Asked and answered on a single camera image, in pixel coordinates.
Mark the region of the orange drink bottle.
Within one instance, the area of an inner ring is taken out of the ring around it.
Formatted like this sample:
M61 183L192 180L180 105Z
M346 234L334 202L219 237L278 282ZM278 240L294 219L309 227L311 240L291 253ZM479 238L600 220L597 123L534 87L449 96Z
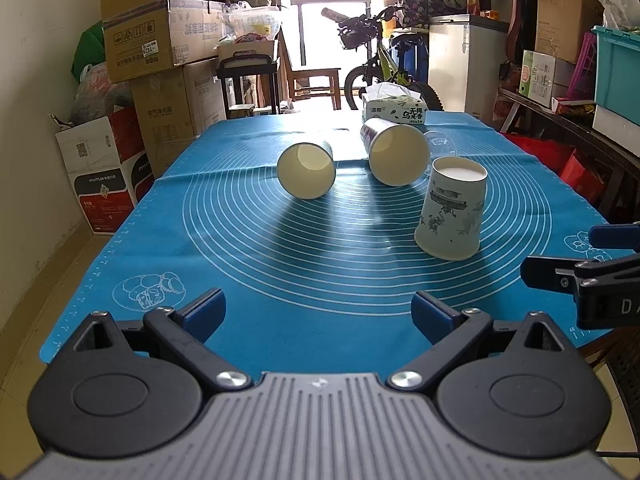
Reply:
M466 13L480 16L480 0L466 0Z

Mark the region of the teal plastic crate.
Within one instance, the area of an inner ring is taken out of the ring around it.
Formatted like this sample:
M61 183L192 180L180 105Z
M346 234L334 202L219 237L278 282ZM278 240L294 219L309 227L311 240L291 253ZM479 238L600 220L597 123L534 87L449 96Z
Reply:
M596 103L639 123L640 38L633 32L596 26Z

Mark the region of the purple paper cup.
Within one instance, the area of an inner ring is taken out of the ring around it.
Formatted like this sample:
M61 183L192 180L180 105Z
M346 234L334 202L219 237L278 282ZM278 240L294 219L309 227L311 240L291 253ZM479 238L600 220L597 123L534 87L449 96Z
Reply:
M425 134L410 125L382 118L363 123L360 136L375 179L388 186L405 186L423 176L431 159Z

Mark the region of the wooden chair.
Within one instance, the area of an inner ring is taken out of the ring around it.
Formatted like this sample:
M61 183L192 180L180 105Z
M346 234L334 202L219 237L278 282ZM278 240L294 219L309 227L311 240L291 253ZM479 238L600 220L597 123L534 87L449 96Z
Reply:
M283 29L278 33L280 61L284 69L285 88L292 102L312 98L329 98L334 110L342 108L340 70L338 68L294 68Z

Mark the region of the white ink-painting paper cup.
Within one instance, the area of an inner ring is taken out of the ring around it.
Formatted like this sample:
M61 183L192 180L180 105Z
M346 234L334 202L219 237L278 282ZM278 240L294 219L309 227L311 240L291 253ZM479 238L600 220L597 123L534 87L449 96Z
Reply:
M414 230L414 240L424 252L448 261L469 259L478 252L487 179L485 167L474 160L434 160Z

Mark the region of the tissue box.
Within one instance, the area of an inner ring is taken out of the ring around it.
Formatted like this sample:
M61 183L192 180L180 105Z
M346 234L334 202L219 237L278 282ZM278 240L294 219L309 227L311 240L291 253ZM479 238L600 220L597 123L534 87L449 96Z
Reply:
M371 84L362 94L362 120L381 118L403 125L423 125L427 106L419 92L384 81Z

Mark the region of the large top cardboard box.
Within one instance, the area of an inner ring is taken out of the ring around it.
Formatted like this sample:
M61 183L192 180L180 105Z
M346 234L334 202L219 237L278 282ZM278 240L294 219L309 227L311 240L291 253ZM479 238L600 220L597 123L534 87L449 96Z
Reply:
M227 0L100 0L111 81L136 79L210 58Z

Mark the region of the green and white small box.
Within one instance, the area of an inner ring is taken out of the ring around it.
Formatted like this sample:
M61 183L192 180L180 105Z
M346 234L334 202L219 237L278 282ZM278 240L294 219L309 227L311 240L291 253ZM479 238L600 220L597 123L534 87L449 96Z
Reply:
M525 50L518 93L537 104L551 105L556 59L548 54Z

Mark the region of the brown cardboard box right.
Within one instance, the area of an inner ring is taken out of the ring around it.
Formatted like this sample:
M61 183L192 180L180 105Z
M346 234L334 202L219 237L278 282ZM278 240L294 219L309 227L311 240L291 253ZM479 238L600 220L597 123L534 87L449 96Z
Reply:
M537 0L535 51L576 64L585 33L601 23L599 0Z

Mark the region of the blue and white paper cup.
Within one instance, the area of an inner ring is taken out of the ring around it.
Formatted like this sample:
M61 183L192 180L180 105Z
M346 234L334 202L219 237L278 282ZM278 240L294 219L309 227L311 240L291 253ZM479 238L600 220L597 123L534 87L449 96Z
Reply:
M280 185L299 200L325 196L335 176L333 151L324 141L296 142L281 153L277 162Z

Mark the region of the lower stacked cardboard box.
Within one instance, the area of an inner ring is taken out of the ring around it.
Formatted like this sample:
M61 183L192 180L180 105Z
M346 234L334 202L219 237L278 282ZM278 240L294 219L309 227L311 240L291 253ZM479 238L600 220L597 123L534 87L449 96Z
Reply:
M214 58L130 81L152 168L159 178L209 126L226 118Z

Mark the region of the clear plastic cup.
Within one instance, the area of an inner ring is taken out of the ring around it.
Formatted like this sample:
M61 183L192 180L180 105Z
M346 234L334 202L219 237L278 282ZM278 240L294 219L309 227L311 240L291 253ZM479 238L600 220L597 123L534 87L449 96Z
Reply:
M438 130L428 130L424 133L424 136L430 148L431 160L457 155L454 141L446 133Z

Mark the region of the blue plastic barrel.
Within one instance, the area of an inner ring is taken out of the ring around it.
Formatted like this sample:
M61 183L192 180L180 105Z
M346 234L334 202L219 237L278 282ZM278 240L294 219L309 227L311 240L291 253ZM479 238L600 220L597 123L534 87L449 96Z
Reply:
M428 81L428 35L420 32L405 32L392 40L397 54L397 65L414 80Z

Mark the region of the blue silicone baking mat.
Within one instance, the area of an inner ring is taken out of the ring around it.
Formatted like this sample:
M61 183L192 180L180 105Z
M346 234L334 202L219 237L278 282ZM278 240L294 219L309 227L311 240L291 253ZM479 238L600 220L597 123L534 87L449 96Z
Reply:
M227 300L208 346L248 374L390 374L426 350L410 301L424 289L451 307L498 320L549 313L583 352L611 332L576 325L572 298L527 288L529 255L593 257L601 215L556 174L500 133L462 113L432 113L456 156L488 172L480 250L442 261L416 246L427 182L402 188L370 174L354 113L303 113L210 127L155 181L89 266L40 349L50 362L93 311L137 320L179 309L210 288ZM299 200L277 177L281 153L300 141L330 144L336 169L325 196Z

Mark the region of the red and white appliance box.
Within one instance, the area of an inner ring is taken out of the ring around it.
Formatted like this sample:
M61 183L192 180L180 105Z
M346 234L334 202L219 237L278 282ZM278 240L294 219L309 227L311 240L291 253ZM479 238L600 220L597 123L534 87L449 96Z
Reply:
M154 183L136 111L123 108L55 139L91 231L116 233Z

